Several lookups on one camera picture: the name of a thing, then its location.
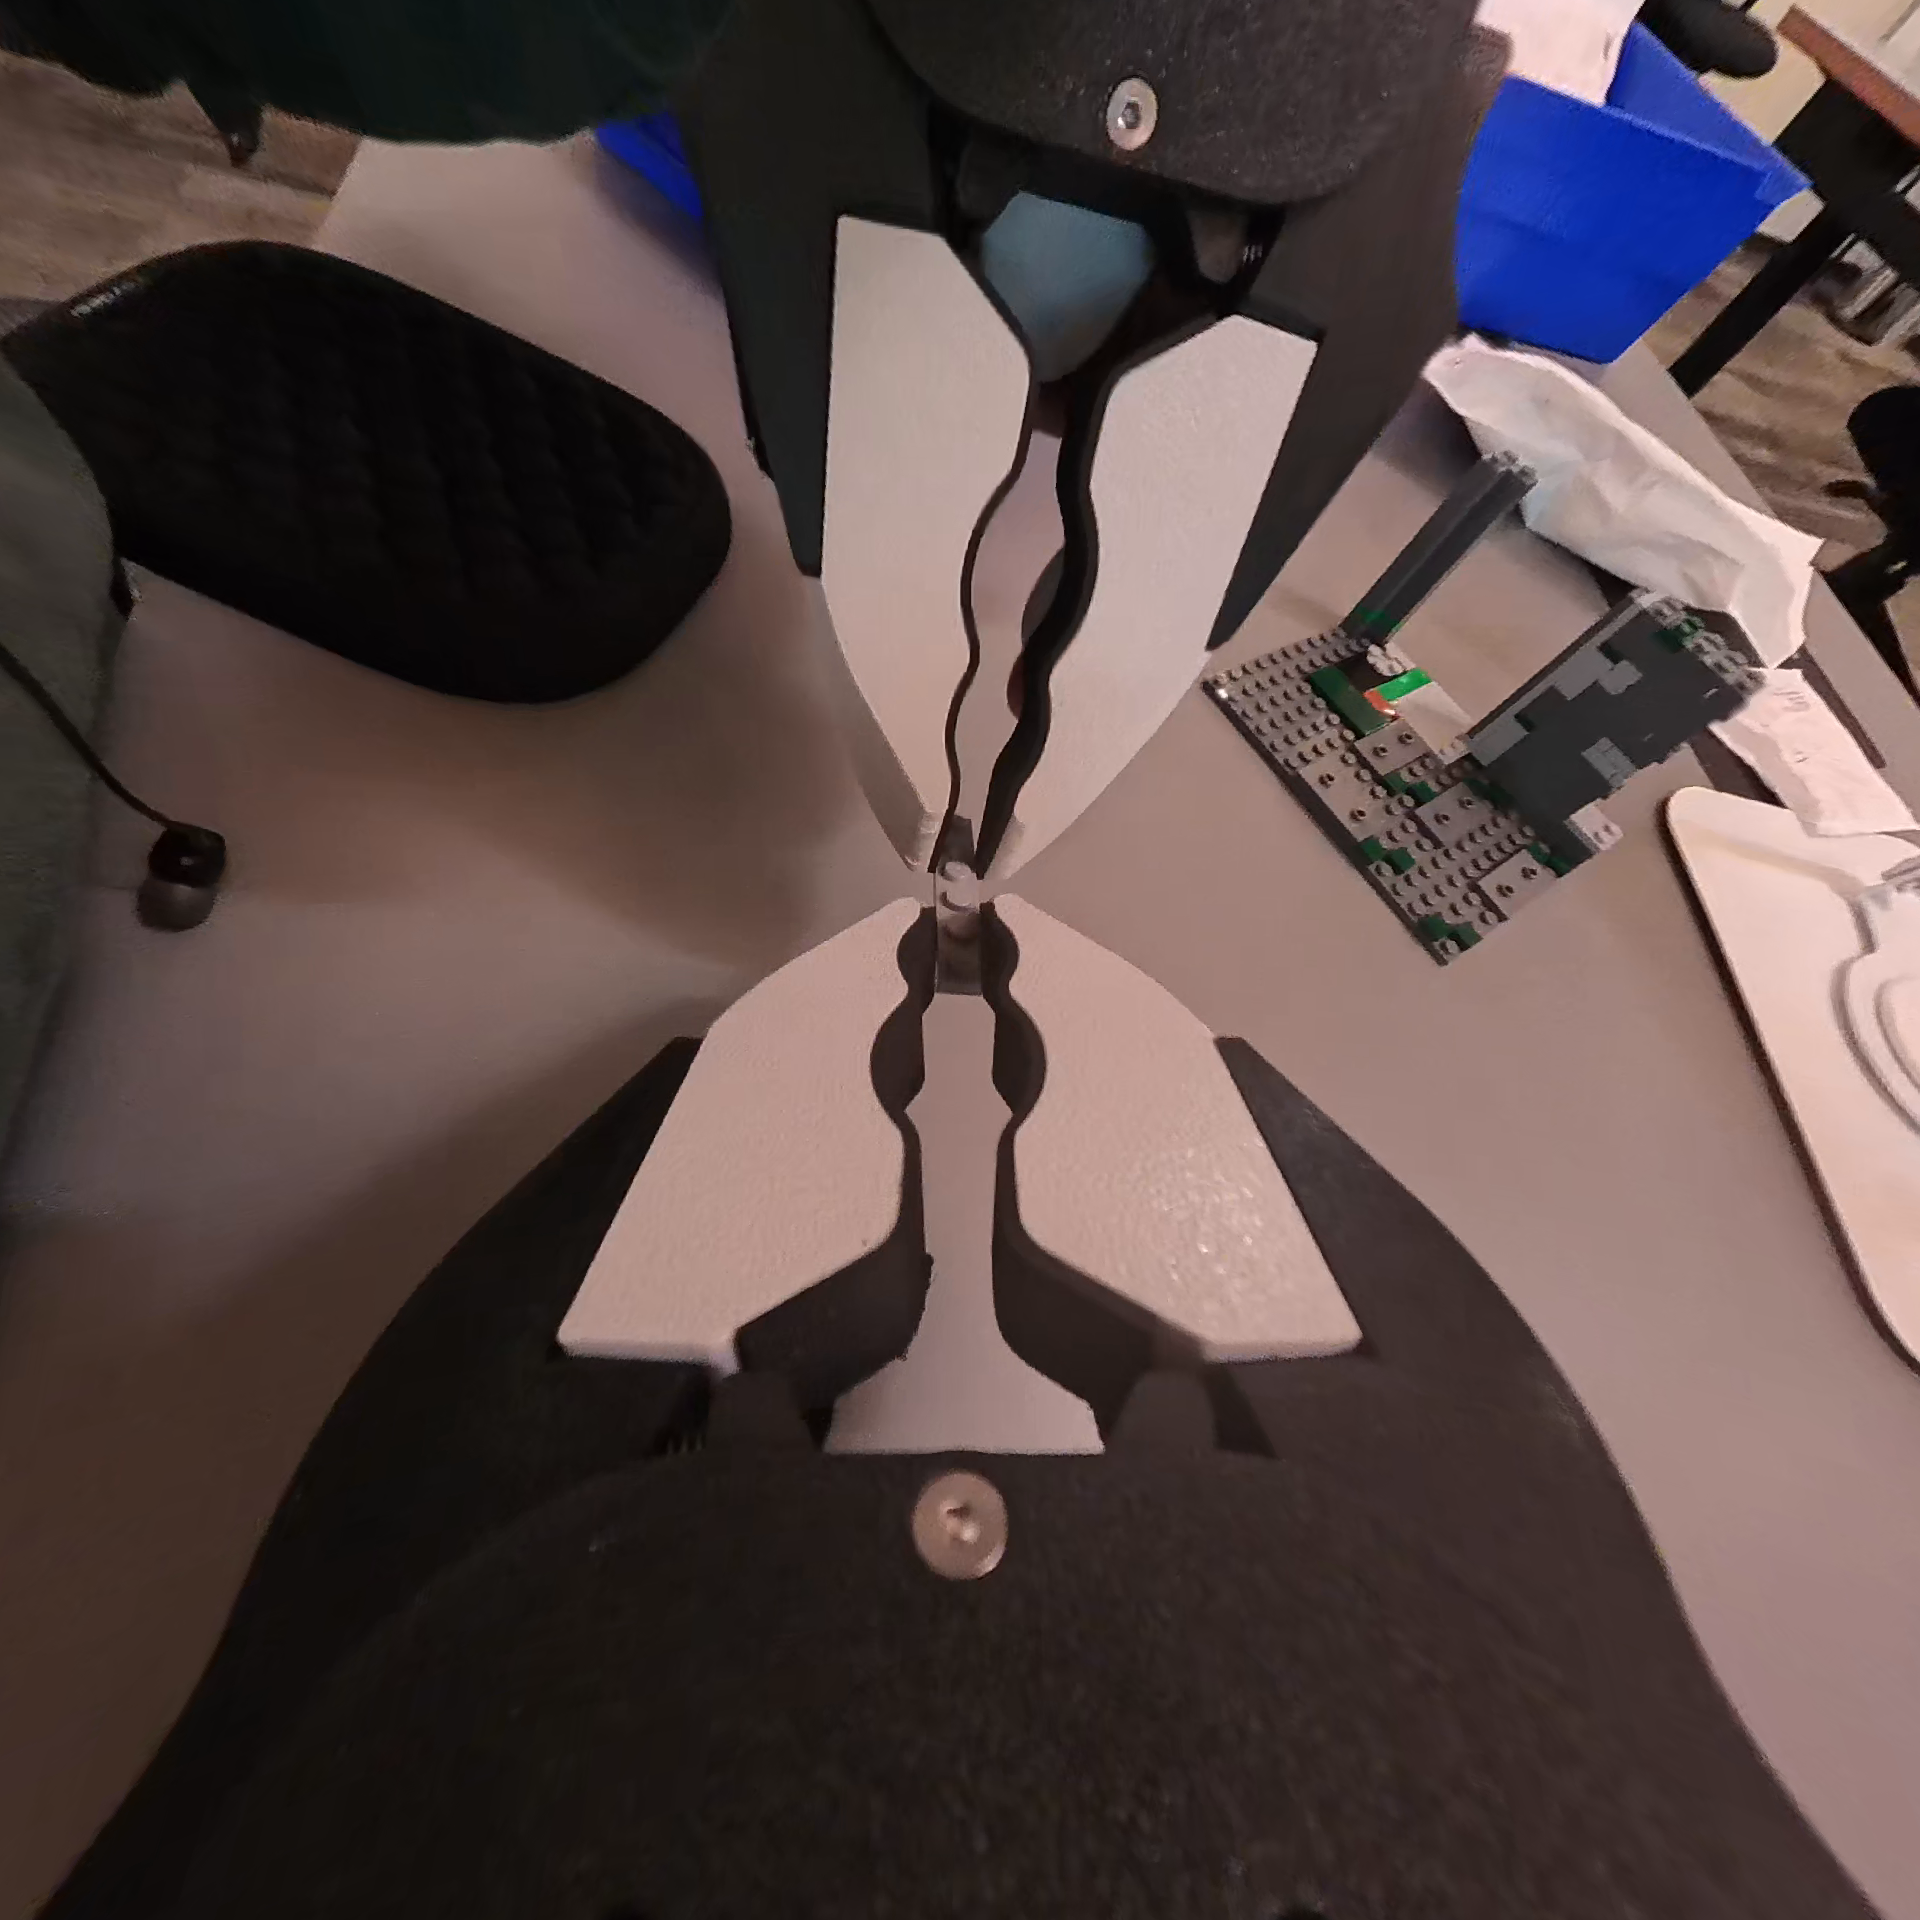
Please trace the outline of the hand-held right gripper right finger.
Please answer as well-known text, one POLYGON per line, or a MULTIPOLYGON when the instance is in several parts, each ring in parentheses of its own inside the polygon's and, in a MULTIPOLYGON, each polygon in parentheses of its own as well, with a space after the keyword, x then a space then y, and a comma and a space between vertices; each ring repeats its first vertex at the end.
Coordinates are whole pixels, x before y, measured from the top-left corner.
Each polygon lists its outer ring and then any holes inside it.
POLYGON ((1216 1034, 1051 911, 980 911, 994 1315, 1108 1445, 1151 1373, 1348 1357, 1360 1321, 1216 1034))

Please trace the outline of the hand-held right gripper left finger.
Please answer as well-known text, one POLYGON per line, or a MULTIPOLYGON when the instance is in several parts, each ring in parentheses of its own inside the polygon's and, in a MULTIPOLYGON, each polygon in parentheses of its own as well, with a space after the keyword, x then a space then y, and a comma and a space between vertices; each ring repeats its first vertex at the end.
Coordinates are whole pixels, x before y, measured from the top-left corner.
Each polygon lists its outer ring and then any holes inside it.
POLYGON ((700 1038, 559 1339, 571 1359, 773 1378, 822 1440, 921 1332, 932 910, 890 900, 700 1038))

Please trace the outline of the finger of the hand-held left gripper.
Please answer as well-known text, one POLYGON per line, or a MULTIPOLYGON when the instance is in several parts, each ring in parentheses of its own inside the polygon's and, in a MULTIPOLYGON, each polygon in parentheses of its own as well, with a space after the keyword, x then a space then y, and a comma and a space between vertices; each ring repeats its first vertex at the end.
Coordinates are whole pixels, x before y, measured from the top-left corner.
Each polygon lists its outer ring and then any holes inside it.
POLYGON ((1032 376, 1016 325, 944 235, 837 221, 822 611, 861 787, 913 873, 936 866, 957 804, 973 568, 1028 447, 1032 376))
POLYGON ((1317 352, 1263 317, 1189 324, 1070 416, 1063 575, 990 780, 987 883, 1081 820, 1196 682, 1317 352))

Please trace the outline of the long grey brick plate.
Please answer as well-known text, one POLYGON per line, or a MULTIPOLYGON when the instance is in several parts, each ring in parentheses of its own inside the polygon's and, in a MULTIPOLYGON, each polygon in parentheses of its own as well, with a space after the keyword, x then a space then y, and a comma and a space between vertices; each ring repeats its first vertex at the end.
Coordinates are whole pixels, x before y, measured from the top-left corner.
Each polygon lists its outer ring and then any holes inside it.
POLYGON ((921 896, 932 914, 932 991, 980 995, 982 879, 973 821, 953 811, 939 831, 921 896))

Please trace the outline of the grey brick baseplate build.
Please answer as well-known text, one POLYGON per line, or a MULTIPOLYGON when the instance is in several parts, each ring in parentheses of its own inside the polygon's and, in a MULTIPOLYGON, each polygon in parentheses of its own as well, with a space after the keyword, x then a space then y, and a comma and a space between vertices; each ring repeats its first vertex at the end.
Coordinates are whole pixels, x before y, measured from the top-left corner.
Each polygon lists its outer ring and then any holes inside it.
POLYGON ((1613 851, 1619 790, 1762 686, 1731 617, 1630 587, 1471 717, 1403 630, 1536 483, 1482 456, 1339 624, 1201 684, 1437 966, 1613 851))

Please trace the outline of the person's left forearm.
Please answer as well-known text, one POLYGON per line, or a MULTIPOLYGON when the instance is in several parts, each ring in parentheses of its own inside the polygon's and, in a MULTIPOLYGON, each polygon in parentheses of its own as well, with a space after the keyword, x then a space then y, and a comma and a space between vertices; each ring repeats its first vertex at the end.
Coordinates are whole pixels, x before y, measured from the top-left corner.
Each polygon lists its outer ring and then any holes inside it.
POLYGON ((664 107, 731 2, 7 2, 4 47, 187 86, 248 154, 276 109, 379 141, 562 141, 664 107))

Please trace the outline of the grey desk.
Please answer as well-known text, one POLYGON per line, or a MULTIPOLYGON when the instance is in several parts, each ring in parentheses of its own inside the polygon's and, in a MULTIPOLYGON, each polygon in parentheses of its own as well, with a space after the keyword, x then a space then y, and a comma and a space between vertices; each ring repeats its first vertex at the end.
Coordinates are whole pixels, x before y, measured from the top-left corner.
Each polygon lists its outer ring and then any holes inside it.
MULTIPOLYGON (((908 890, 835 729, 702 235, 588 141, 363 145, 327 254, 684 421, 733 556, 649 668, 445 701, 149 579, 107 756, 229 836, 138 925, 104 808, 4 1174, 4 1913, 205 1670, 398 1307, 664 1038, 908 890)), ((1206 698, 1020 891, 1244 1036, 1553 1349, 1750 1729, 1919 1913, 1919 1371, 1862 1309, 1662 834, 1437 967, 1206 698)))

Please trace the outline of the wood-edged office desk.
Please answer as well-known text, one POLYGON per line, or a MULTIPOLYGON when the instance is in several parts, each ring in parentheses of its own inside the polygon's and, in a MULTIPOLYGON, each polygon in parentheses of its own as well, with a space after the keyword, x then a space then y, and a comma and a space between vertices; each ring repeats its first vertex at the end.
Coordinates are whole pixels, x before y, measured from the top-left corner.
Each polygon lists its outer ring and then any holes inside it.
POLYGON ((1803 2, 1783 13, 1778 33, 1817 76, 1775 137, 1803 175, 1814 213, 1667 366, 1683 396, 1698 396, 1852 245, 1868 245, 1919 290, 1919 54, 1868 45, 1803 2))

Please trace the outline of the large printed paper bag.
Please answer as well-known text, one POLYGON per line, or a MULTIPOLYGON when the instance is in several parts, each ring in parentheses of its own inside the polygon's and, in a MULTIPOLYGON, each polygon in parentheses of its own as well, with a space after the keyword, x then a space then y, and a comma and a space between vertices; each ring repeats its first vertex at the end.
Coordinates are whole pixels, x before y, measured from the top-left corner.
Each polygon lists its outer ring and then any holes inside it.
POLYGON ((1475 24, 1510 41, 1508 74, 1603 107, 1643 2, 1479 2, 1475 24))

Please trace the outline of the crumpled white paper bag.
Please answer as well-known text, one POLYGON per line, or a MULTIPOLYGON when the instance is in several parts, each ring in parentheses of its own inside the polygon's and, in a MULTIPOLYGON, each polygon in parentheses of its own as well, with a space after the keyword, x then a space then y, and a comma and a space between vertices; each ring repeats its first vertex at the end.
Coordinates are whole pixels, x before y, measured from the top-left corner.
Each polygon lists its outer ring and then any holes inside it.
POLYGON ((1799 652, 1817 538, 1738 501, 1544 354, 1468 334, 1427 361, 1426 382, 1482 452, 1533 470, 1522 514, 1537 538, 1683 607, 1731 614, 1762 668, 1799 652))

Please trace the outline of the white book stand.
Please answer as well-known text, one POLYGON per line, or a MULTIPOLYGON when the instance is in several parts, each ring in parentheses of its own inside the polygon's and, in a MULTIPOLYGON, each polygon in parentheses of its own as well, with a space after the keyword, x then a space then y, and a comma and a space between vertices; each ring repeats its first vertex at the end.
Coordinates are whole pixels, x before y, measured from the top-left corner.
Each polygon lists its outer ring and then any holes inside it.
POLYGON ((1919 1363, 1919 838, 1678 787, 1665 838, 1862 1307, 1919 1363))

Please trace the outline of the black office chair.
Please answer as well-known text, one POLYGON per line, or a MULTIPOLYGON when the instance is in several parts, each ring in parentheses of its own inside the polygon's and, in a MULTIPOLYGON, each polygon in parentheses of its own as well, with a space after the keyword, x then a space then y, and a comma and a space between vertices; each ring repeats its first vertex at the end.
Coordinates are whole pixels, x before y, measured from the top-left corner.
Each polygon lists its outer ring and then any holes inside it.
POLYGON ((1883 531, 1868 551, 1827 568, 1826 579, 1876 652, 1919 693, 1919 669, 1886 611, 1919 582, 1919 386, 1865 396, 1844 428, 1865 476, 1835 480, 1827 492, 1862 501, 1883 531))

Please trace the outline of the person's green hoodie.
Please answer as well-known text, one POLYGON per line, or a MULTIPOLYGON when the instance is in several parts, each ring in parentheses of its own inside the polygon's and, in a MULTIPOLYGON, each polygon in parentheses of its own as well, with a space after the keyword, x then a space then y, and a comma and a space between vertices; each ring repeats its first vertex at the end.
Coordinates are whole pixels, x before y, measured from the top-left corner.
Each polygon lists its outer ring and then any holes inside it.
MULTIPOLYGON (((79 447, 4 362, 4 652, 93 738, 134 601, 79 447)), ((4 675, 4 1153, 70 991, 93 865, 93 770, 4 675)))

